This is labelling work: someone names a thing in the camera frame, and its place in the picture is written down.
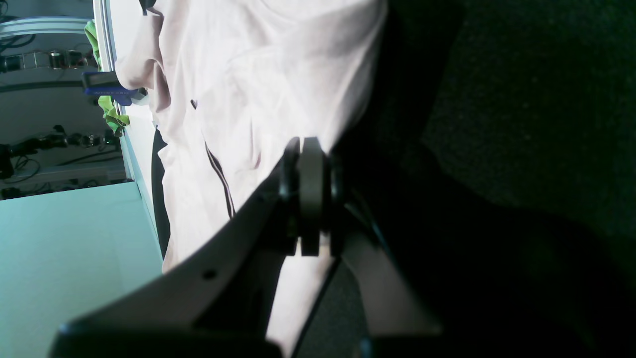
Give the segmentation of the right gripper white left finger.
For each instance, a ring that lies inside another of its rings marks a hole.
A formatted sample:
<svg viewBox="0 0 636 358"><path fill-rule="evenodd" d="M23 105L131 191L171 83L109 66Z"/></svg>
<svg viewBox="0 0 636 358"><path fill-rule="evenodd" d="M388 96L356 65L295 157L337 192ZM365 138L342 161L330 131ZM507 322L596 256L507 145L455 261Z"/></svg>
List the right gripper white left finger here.
<svg viewBox="0 0 636 358"><path fill-rule="evenodd" d="M64 324L52 358L281 358L265 335L280 269L295 251L288 199L300 139L236 215L184 263Z"/></svg>

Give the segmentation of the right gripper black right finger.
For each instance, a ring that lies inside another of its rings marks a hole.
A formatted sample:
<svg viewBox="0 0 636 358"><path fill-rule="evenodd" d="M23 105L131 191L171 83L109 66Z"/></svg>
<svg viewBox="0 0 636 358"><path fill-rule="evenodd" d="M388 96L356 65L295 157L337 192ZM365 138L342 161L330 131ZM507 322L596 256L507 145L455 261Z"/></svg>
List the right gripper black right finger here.
<svg viewBox="0 0 636 358"><path fill-rule="evenodd" d="M318 138L301 149L301 238L304 256L318 253L321 233L331 253L348 266L359 288L373 337L436 336L443 331L396 263L361 195L343 179L336 157L327 158Z"/></svg>

